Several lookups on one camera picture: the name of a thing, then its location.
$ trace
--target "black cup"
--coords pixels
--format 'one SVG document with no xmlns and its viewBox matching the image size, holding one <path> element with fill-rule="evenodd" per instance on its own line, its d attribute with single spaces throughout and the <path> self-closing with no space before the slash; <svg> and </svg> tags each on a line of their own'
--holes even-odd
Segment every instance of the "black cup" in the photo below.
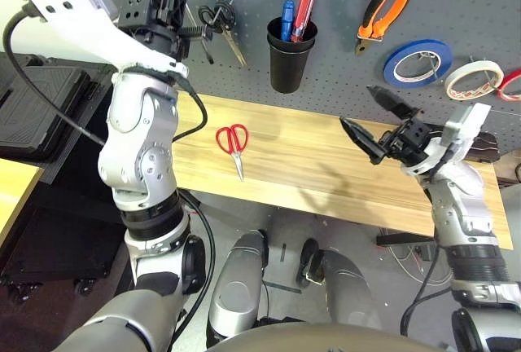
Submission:
<svg viewBox="0 0 521 352">
<path fill-rule="evenodd" d="M 300 86 L 309 51 L 315 45 L 317 26 L 309 21 L 301 42 L 280 39 L 281 17 L 268 23 L 269 77 L 271 86 L 283 94 L 290 94 Z"/>
</svg>

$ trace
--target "pegboard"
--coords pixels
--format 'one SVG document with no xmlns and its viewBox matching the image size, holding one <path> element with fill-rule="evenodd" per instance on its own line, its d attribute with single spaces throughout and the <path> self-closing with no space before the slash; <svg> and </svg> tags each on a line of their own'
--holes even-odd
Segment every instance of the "pegboard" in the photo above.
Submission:
<svg viewBox="0 0 521 352">
<path fill-rule="evenodd" d="M 122 5 L 129 0 L 115 1 Z M 295 93 L 282 95 L 269 85 L 266 25 L 280 16 L 283 1 L 234 0 L 237 13 L 234 38 L 246 58 L 246 68 L 239 67 L 219 35 L 209 43 L 214 65 L 207 62 L 198 42 L 191 45 L 185 64 L 190 68 L 190 81 L 198 92 L 396 124 L 397 119 L 374 103 L 365 86 L 386 85 L 383 64 L 396 48 L 407 42 L 424 38 L 447 42 L 454 55 L 449 73 L 468 63 L 469 55 L 474 60 L 496 61 L 505 73 L 521 66 L 521 0 L 411 0 L 387 31 L 384 41 L 373 44 L 359 57 L 354 55 L 356 33 L 369 0 L 316 0 L 312 19 L 318 26 L 318 36 L 302 84 Z M 188 0 L 195 16 L 198 6 L 214 2 Z M 484 74 L 477 74 L 468 83 L 475 85 L 485 81 Z M 520 83 L 512 87 L 521 89 Z M 423 88 L 398 91 L 409 103 L 424 108 L 426 121 L 433 124 L 443 124 L 454 105 L 474 102 L 451 100 L 440 81 Z M 496 135 L 501 153 L 521 148 L 521 103 L 503 102 L 495 95 L 475 101 L 492 105 L 484 130 Z"/>
</svg>

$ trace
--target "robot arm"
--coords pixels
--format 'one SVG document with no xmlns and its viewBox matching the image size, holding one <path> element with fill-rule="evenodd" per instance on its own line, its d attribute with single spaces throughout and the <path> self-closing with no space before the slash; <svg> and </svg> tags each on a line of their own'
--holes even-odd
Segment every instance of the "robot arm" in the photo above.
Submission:
<svg viewBox="0 0 521 352">
<path fill-rule="evenodd" d="M 515 350 L 521 343 L 521 290 L 511 282 L 493 234 L 493 218 L 484 201 L 479 173 L 463 161 L 490 110 L 476 103 L 459 106 L 441 137 L 389 90 L 368 89 L 386 110 L 405 120 L 376 143 L 357 123 L 341 118 L 351 139 L 377 165 L 387 156 L 402 162 L 432 203 L 436 242 L 447 253 L 454 273 L 453 331 L 460 351 Z"/>
<path fill-rule="evenodd" d="M 186 0 L 129 5 L 132 11 L 122 10 L 117 28 L 112 0 L 29 0 L 30 16 L 116 67 L 98 168 L 128 228 L 136 286 L 109 301 L 57 350 L 167 350 L 188 295 L 209 283 L 203 241 L 190 234 L 177 192 L 171 149 L 177 129 L 173 85 L 190 85 L 180 60 L 191 39 L 209 38 L 210 32 L 182 27 Z M 191 86 L 186 90 L 194 97 Z"/>
</svg>

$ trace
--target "wooden table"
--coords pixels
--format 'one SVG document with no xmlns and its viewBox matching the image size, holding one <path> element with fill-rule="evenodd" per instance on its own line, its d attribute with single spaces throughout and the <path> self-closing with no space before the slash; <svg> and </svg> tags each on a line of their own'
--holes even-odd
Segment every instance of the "wooden table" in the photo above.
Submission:
<svg viewBox="0 0 521 352">
<path fill-rule="evenodd" d="M 431 205 L 416 180 L 401 172 L 398 161 L 372 165 L 344 133 L 338 117 L 207 95 L 201 99 L 208 110 L 207 126 L 173 147 L 179 187 L 432 236 Z M 178 133 L 199 124 L 199 109 L 185 93 L 178 111 Z M 392 128 L 358 122 L 377 138 Z M 218 128 L 235 123 L 250 133 L 242 155 L 243 183 L 232 158 L 215 142 Z M 494 168 L 472 165 L 484 179 L 500 245 L 512 249 Z"/>
<path fill-rule="evenodd" d="M 0 159 L 0 245 L 42 173 L 39 167 Z"/>
</svg>

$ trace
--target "pliers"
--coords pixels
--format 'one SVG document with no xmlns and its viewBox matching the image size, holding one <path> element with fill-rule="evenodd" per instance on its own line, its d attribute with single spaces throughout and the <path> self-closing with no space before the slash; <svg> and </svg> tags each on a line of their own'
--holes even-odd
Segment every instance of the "pliers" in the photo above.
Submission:
<svg viewBox="0 0 521 352">
<path fill-rule="evenodd" d="M 398 18 L 409 0 L 395 0 L 386 15 L 374 22 L 374 18 L 387 0 L 371 0 L 360 28 L 358 28 L 355 55 L 359 56 L 371 46 L 373 42 L 381 42 L 387 28 Z"/>
</svg>

